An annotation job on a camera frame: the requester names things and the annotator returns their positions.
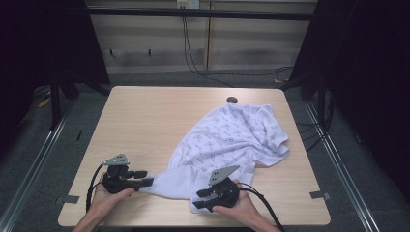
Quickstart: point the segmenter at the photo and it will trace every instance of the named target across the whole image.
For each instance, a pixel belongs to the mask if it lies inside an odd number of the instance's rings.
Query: white towel
[[[193,213],[209,213],[192,202],[206,200],[196,192],[209,187],[215,169],[239,165],[229,178],[251,185],[257,163],[272,166],[289,154],[287,138],[270,105],[229,103],[202,118],[178,144],[167,170],[141,191],[189,199]]]

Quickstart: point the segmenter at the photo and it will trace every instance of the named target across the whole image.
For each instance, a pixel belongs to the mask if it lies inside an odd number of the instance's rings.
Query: gray floor
[[[224,71],[224,73],[237,72],[239,71]],[[240,71],[239,73],[263,72],[268,73],[272,70]],[[112,74],[110,76],[111,86],[104,87],[111,88],[117,85],[227,87],[226,84],[228,84],[233,87],[275,88],[278,87],[276,79],[284,81],[288,77],[288,73],[284,72],[279,76],[274,74],[255,76],[220,74],[208,77],[213,79],[192,72]],[[56,204],[55,201],[57,197],[68,194],[107,100],[107,97],[85,86],[78,86],[78,88],[80,96],[73,102],[66,125],[41,170],[40,178],[23,205],[13,226],[13,231],[71,231],[71,228],[64,228],[58,224],[57,218],[62,206]],[[18,129],[19,137],[11,146],[7,158],[0,163],[0,194],[2,196],[0,213],[2,215],[13,200],[20,183],[22,183],[49,133],[50,104],[37,108],[37,104],[43,98],[42,93],[37,93],[37,95],[40,96],[34,99],[30,112]],[[285,92],[285,96],[295,121],[297,123],[311,123],[306,109],[307,101],[300,98],[299,89],[290,89]],[[63,98],[62,108],[68,105],[70,105],[70,101]],[[310,147],[318,139],[315,128],[303,125],[298,127],[306,148]],[[357,142],[354,130],[350,128],[337,108],[329,133],[359,192],[374,215],[380,231],[410,231],[409,205],[405,203],[389,178],[375,164],[366,144]],[[366,231],[323,144],[318,143],[307,154],[319,187],[323,192],[328,192],[332,196],[332,199],[326,201],[332,221],[326,226],[285,226],[286,231]],[[148,230],[152,231],[154,228],[138,228],[134,231]],[[193,229],[187,228],[156,228],[156,230],[193,231]],[[238,229],[206,229],[206,231],[215,230],[238,231]],[[102,231],[132,231],[132,229],[103,228]]]

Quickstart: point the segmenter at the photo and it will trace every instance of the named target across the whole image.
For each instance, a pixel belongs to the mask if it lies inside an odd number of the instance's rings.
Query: black cable
[[[296,123],[296,125],[299,125],[299,126],[316,126],[316,125],[319,125],[317,123],[299,123],[299,122],[295,122],[295,123]]]
[[[226,85],[226,86],[228,86],[228,87],[230,87],[230,88],[233,88],[232,85],[230,85],[230,84],[228,84],[228,83],[225,83],[225,82],[223,82],[223,81],[221,81],[221,80],[214,79],[214,78],[212,78],[212,77],[206,76],[206,75],[204,75],[203,73],[201,73],[201,72],[199,71],[199,69],[196,67],[195,63],[193,62],[192,53],[190,52],[190,39],[189,39],[189,36],[188,36],[187,19],[186,19],[185,17],[183,17],[182,20],[183,20],[183,24],[184,24],[184,52],[185,52],[185,61],[186,61],[186,63],[187,63],[188,68],[190,69],[190,71],[193,72],[193,73],[199,74],[200,76],[202,76],[202,77],[204,77],[204,78],[214,80],[214,81],[219,82],[219,83],[221,83],[221,84],[223,84],[223,85]],[[189,53],[190,53],[190,60],[191,60],[191,62],[192,62],[193,67],[195,68],[195,70],[192,69],[192,67],[190,66],[190,62],[188,61],[187,45],[188,45],[188,51],[189,51]]]
[[[314,125],[311,125],[310,127],[306,128],[306,129],[304,129],[304,130],[300,130],[299,133],[302,134],[302,133],[304,133],[304,132],[307,132],[307,131],[312,130],[313,128],[314,128]]]
[[[322,135],[320,135],[320,137],[312,145],[310,145],[310,147],[308,147],[306,149],[307,153],[314,146],[316,146],[320,142],[320,140],[322,140],[328,134],[329,129],[331,127],[332,119],[333,119],[334,107],[335,107],[335,100],[334,100],[333,96],[331,96],[331,99],[330,99],[330,102],[329,102],[329,105],[328,105],[328,110],[327,110],[327,117],[328,118],[325,120],[325,128],[322,132]]]
[[[276,69],[274,72],[265,72],[265,73],[234,73],[234,72],[214,72],[214,73],[203,73],[201,72],[195,65],[195,63],[193,62],[193,57],[192,57],[192,53],[190,51],[190,39],[188,36],[188,25],[187,25],[187,19],[185,17],[183,17],[183,24],[184,24],[184,52],[185,52],[185,61],[187,63],[188,68],[190,69],[191,72],[196,73],[201,75],[202,77],[208,78],[208,79],[212,79],[215,80],[221,84],[224,84],[226,86],[229,86],[231,88],[233,88],[232,85],[223,82],[221,80],[218,79],[214,79],[209,77],[209,75],[247,75],[247,76],[261,76],[261,75],[271,75],[274,74],[277,77],[277,81],[279,80],[278,78],[278,73],[284,72],[286,70],[292,69],[293,66],[288,66],[288,67],[280,67],[278,69]],[[190,61],[193,65],[193,68],[190,66],[190,63],[188,61],[188,54],[187,54],[187,46],[188,46],[188,53],[190,55]]]
[[[95,185],[93,185],[93,188],[95,188],[97,185],[102,184],[103,182],[98,182]]]
[[[308,79],[309,75],[310,75],[310,72],[306,72],[306,73],[303,74],[301,77],[296,78],[296,79],[294,79],[294,80],[290,80],[290,81],[288,81],[286,84],[280,86],[279,89],[280,89],[281,91],[285,92],[286,90],[289,90],[289,89],[291,89],[291,88],[293,88],[293,87],[302,85],[303,82],[304,82],[306,79]]]
[[[311,136],[309,136],[309,137],[306,137],[306,138],[302,139],[302,141],[310,140],[310,139],[312,139],[312,138],[314,138],[314,137],[316,137],[316,136],[317,136],[317,133],[316,133],[316,134],[313,134],[313,135],[311,135]]]
[[[90,187],[88,188],[87,192],[87,199],[85,201],[85,212],[88,212],[91,206],[91,197],[93,196],[93,190],[96,185],[94,185],[94,181],[96,180],[97,174],[99,174],[100,169],[102,169],[103,164],[100,164],[100,166],[97,168],[96,172],[94,173],[93,179],[91,180]]]
[[[282,232],[285,231],[283,226],[281,225],[277,215],[275,214],[274,210],[272,209],[271,205],[269,204],[269,202],[265,199],[265,197],[261,193],[259,193],[253,187],[251,187],[251,189],[249,189],[249,188],[238,188],[238,190],[244,190],[244,191],[248,191],[248,192],[251,192],[251,193],[255,194],[263,202],[263,204],[266,206],[266,208],[268,209],[268,211],[271,214],[272,218],[274,219],[275,224],[277,225],[278,229]]]

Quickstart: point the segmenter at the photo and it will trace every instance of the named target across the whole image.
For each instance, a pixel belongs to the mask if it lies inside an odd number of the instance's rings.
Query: cable
[[[97,174],[99,174],[100,169],[102,169],[103,164],[100,164],[100,166],[97,168],[96,172],[94,173],[93,179],[91,179],[90,187],[88,188],[87,192],[87,199],[85,201],[85,212],[88,212],[91,206],[91,197],[93,196],[93,190],[96,185],[94,185],[94,181],[96,180]]]
[[[185,17],[183,17],[183,24],[184,24],[184,52],[185,52],[185,61],[187,63],[188,68],[190,69],[191,72],[196,73],[201,75],[202,77],[208,78],[208,79],[212,79],[215,80],[223,85],[229,86],[231,88],[233,88],[232,85],[223,82],[221,80],[218,79],[214,79],[212,77],[209,77],[209,75],[246,75],[246,76],[263,76],[263,75],[272,75],[274,74],[277,77],[277,85],[275,86],[275,88],[278,88],[278,83],[279,83],[279,77],[278,77],[278,73],[284,72],[286,70],[292,69],[293,66],[288,66],[288,67],[281,67],[276,69],[274,72],[265,72],[265,73],[234,73],[234,72],[214,72],[214,73],[203,73],[201,72],[195,65],[195,63],[193,62],[193,57],[192,57],[192,53],[190,51],[190,39],[189,39],[189,35],[188,35],[188,25],[187,25],[187,19]],[[188,60],[188,54],[190,55],[190,61],[193,65],[193,68],[190,66],[189,60]]]
[[[317,123],[298,123],[296,122],[296,125],[300,125],[300,126],[316,126],[319,125]]]
[[[309,136],[309,137],[307,137],[307,138],[302,139],[302,141],[310,140],[311,138],[314,138],[314,137],[316,137],[316,136],[317,136],[317,133],[314,134],[314,135],[311,135],[311,136]]]
[[[201,75],[201,76],[204,77],[204,78],[214,80],[214,81],[219,82],[219,83],[221,83],[221,84],[223,84],[223,85],[226,85],[226,86],[228,86],[228,87],[233,88],[232,85],[230,85],[230,84],[228,84],[228,83],[226,83],[226,82],[223,82],[223,81],[221,81],[221,80],[214,79],[214,78],[212,78],[212,77],[208,77],[208,76],[202,74],[202,73],[199,71],[199,69],[196,67],[195,63],[193,62],[192,53],[190,52],[190,39],[189,39],[189,36],[188,36],[187,19],[186,19],[185,17],[183,17],[182,20],[183,20],[183,24],[184,24],[184,52],[185,52],[185,61],[186,61],[186,63],[187,63],[188,68],[190,69],[190,71],[193,72],[193,73],[199,74],[199,75]],[[192,62],[193,67],[195,68],[195,70],[192,69],[192,67],[190,66],[190,63],[188,62],[187,45],[188,45],[188,51],[189,51],[189,53],[190,53],[190,60],[191,60],[191,62]]]
[[[310,131],[310,130],[313,129],[313,128],[314,128],[314,125],[311,125],[311,126],[308,127],[307,129],[304,129],[304,130],[299,131],[299,133],[302,134],[302,133],[304,133],[304,132]]]
[[[280,231],[284,232],[283,226],[281,225],[277,215],[275,214],[274,210],[272,209],[269,202],[265,199],[265,197],[261,193],[259,193],[255,188],[253,188],[252,186],[250,186],[248,184],[245,184],[245,183],[238,183],[238,184],[244,185],[244,186],[247,186],[247,187],[251,188],[251,189],[249,189],[249,188],[238,188],[238,190],[249,191],[249,192],[255,194],[263,202],[263,204],[266,206],[266,208],[268,209],[268,211],[271,214],[272,218],[274,219],[275,224],[277,225],[278,229]]]
[[[95,185],[93,185],[93,188],[95,188],[97,185],[102,184],[103,182],[98,182]]]
[[[335,100],[334,100],[333,96],[331,96],[330,102],[329,102],[329,105],[328,105],[328,110],[327,110],[327,119],[326,119],[325,122],[324,122],[325,125],[324,125],[323,133],[322,133],[322,135],[319,136],[319,138],[318,138],[312,145],[310,145],[310,147],[308,147],[308,148],[306,149],[307,153],[308,153],[314,146],[316,146],[316,145],[320,142],[320,140],[321,140],[322,138],[324,138],[324,137],[328,134],[329,129],[330,129],[330,126],[331,126],[331,123],[332,123],[332,119],[333,119],[334,107],[335,107]]]

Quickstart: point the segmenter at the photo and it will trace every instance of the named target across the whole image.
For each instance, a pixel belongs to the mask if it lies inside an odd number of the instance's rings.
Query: human hand
[[[233,182],[237,184],[239,189],[242,188],[242,186],[238,184],[237,180],[234,180]],[[239,199],[234,207],[226,208],[223,206],[214,206],[212,211],[215,211],[221,215],[232,217],[255,231],[279,231],[267,219],[259,214],[256,207],[253,205],[249,194],[244,190],[239,192]]]
[[[87,214],[81,219],[74,231],[92,231],[123,199],[134,193],[133,188],[124,189],[116,194],[111,194],[103,184],[98,184],[94,191],[93,201]]]

